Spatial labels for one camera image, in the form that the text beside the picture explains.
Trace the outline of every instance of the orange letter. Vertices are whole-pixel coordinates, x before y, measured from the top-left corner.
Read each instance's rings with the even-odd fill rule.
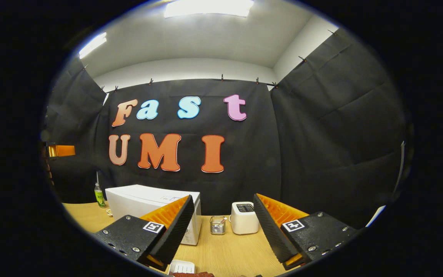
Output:
[[[118,110],[117,110],[116,120],[112,123],[112,127],[123,125],[126,122],[124,116],[128,117],[131,114],[132,110],[131,106],[136,107],[136,105],[138,105],[138,100],[136,99],[120,103],[119,105],[117,105]]]
[[[202,172],[222,172],[224,167],[220,164],[220,147],[225,138],[221,135],[205,135],[201,140],[206,144],[206,156],[204,165],[201,167]]]
[[[163,158],[161,169],[165,171],[179,171],[181,167],[177,164],[177,144],[181,141],[181,136],[176,133],[169,133],[163,139],[160,147],[157,146],[155,137],[151,133],[143,133],[139,136],[141,140],[141,160],[138,166],[150,168],[148,156],[154,168],[158,168]]]
[[[116,142],[119,138],[118,135],[109,136],[109,159],[114,165],[123,165],[128,157],[128,141],[130,140],[130,135],[121,135],[121,156],[118,158],[116,156]]]

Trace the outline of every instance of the small glass container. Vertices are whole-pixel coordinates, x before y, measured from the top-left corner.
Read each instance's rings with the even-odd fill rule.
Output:
[[[212,216],[210,219],[210,231],[212,235],[223,235],[225,234],[225,221],[227,220],[224,216]]]

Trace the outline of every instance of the white box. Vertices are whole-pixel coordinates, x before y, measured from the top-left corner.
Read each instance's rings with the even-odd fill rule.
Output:
[[[105,196],[109,202],[114,220],[118,220],[126,214],[141,217],[188,195],[192,196],[195,209],[181,243],[196,245],[201,229],[201,197],[199,192],[160,189],[142,185],[105,189]]]

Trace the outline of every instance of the blue letter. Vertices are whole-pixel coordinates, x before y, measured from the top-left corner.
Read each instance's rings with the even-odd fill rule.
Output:
[[[138,111],[136,114],[137,119],[153,119],[157,117],[158,112],[158,101],[157,100],[148,100],[141,104],[142,109]]]
[[[195,118],[199,114],[199,105],[201,99],[197,96],[187,96],[179,101],[179,108],[181,108],[177,115],[179,118]]]

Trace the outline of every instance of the ceiling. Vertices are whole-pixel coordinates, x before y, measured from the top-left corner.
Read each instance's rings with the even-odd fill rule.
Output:
[[[107,42],[82,59],[95,78],[137,63],[222,58],[273,68],[312,13],[284,0],[254,0],[247,18],[195,14],[164,18],[165,2],[107,26]]]

